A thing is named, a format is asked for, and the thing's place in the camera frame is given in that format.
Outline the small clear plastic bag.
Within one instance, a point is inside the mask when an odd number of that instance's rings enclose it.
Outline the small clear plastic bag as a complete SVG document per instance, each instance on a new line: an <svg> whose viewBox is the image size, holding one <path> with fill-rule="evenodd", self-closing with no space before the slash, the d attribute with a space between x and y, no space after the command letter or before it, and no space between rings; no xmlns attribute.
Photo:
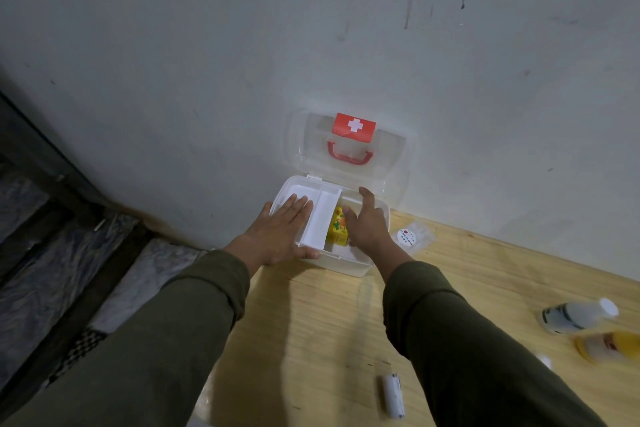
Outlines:
<svg viewBox="0 0 640 427"><path fill-rule="evenodd" d="M407 227L392 233L394 242L411 257L425 250L436 239L431 229L421 221L413 221Z"/></svg>

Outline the yellow plastic bottle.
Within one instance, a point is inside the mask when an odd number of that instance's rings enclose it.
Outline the yellow plastic bottle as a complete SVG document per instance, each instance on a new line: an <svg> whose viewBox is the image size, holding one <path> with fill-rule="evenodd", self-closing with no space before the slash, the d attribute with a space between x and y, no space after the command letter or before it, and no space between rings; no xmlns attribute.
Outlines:
<svg viewBox="0 0 640 427"><path fill-rule="evenodd" d="M613 331L576 337L574 345L588 362L640 362L640 334Z"/></svg>

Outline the person's right hand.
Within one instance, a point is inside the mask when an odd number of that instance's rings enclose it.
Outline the person's right hand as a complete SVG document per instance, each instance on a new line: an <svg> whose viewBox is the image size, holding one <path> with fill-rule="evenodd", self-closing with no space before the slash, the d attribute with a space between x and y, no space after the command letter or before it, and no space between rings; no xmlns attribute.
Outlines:
<svg viewBox="0 0 640 427"><path fill-rule="evenodd" d="M358 192L362 197L362 206L360 212L356 213L356 232L349 239L349 244L375 262L393 242L383 209L376 206L374 193L365 187L359 187Z"/></svg>

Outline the yellow medicine box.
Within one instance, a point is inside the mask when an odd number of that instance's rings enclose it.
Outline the yellow medicine box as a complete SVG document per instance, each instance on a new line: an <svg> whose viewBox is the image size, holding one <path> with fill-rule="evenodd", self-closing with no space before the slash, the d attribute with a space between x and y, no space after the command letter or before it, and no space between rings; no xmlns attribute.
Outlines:
<svg viewBox="0 0 640 427"><path fill-rule="evenodd" d="M349 232L347 229L346 216L342 206L336 206L332 220L328 227L326 240L338 246L347 246L349 243Z"/></svg>

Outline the person's left hand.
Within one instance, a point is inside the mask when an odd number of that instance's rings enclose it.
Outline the person's left hand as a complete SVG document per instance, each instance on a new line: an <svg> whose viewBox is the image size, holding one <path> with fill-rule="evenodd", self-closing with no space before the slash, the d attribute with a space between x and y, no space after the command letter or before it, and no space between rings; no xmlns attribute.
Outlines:
<svg viewBox="0 0 640 427"><path fill-rule="evenodd" d="M263 266L296 259L295 239L312 209L307 197L298 199L295 194L274 214L270 214L271 203L267 203L250 227L226 245L224 251L241 260L250 276Z"/></svg>

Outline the person's right forearm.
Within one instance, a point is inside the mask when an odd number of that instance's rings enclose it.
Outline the person's right forearm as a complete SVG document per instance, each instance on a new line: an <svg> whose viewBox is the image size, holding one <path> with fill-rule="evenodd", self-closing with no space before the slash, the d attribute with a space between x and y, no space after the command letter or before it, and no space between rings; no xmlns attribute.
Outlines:
<svg viewBox="0 0 640 427"><path fill-rule="evenodd" d="M392 241L366 253L385 282L387 338L411 362L437 427L607 427L440 269Z"/></svg>

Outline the metal mesh floor grate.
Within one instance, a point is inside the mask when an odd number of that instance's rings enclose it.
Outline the metal mesh floor grate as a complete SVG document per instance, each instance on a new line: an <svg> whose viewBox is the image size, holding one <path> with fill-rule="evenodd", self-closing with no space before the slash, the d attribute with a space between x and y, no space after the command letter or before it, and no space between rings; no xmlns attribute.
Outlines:
<svg viewBox="0 0 640 427"><path fill-rule="evenodd" d="M50 386L50 384L56 382L66 374L78 361L85 358L89 352L103 342L108 335L108 333L92 327L84 328L83 331L76 336L69 350L63 355L52 375L46 380L44 387Z"/></svg>

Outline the white plastic bottle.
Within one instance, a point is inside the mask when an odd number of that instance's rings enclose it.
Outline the white plastic bottle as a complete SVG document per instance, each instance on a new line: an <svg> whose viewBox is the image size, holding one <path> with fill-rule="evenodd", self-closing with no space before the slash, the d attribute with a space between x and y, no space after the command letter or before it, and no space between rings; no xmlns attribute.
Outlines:
<svg viewBox="0 0 640 427"><path fill-rule="evenodd" d="M540 326L552 334L578 334L590 330L600 321L619 315L616 304L600 298L591 301L565 302L542 309L537 314Z"/></svg>

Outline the white tray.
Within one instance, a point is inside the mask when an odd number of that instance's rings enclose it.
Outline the white tray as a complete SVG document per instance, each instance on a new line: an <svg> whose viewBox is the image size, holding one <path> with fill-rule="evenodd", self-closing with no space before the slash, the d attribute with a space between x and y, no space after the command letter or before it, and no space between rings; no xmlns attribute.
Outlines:
<svg viewBox="0 0 640 427"><path fill-rule="evenodd" d="M288 178L280 189L270 213L274 214L293 194L298 199L307 197L308 201L312 202L313 209L306 225L298 232L295 243L323 250L333 212L343 190L341 185L315 176L295 175Z"/></svg>

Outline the white first aid box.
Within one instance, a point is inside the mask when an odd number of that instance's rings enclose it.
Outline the white first aid box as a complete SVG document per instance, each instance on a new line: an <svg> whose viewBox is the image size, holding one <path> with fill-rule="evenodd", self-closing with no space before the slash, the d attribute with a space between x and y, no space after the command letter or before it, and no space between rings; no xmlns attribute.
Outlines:
<svg viewBox="0 0 640 427"><path fill-rule="evenodd" d="M298 172L295 175L341 185L344 190L337 206L351 207L356 213L362 206L358 189L368 188L390 228L390 209L400 204L410 175L413 148L407 137L361 117L304 108L287 117L285 130L285 156ZM353 277L365 276L374 265L349 244L338 246L326 240L323 250L317 251L317 266Z"/></svg>

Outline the person's left forearm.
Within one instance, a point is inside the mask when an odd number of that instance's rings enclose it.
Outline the person's left forearm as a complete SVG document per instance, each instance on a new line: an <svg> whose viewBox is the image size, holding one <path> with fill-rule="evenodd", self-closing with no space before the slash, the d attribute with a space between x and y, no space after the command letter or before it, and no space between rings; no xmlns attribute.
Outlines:
<svg viewBox="0 0 640 427"><path fill-rule="evenodd" d="M0 427L186 427L249 289L240 259L203 255Z"/></svg>

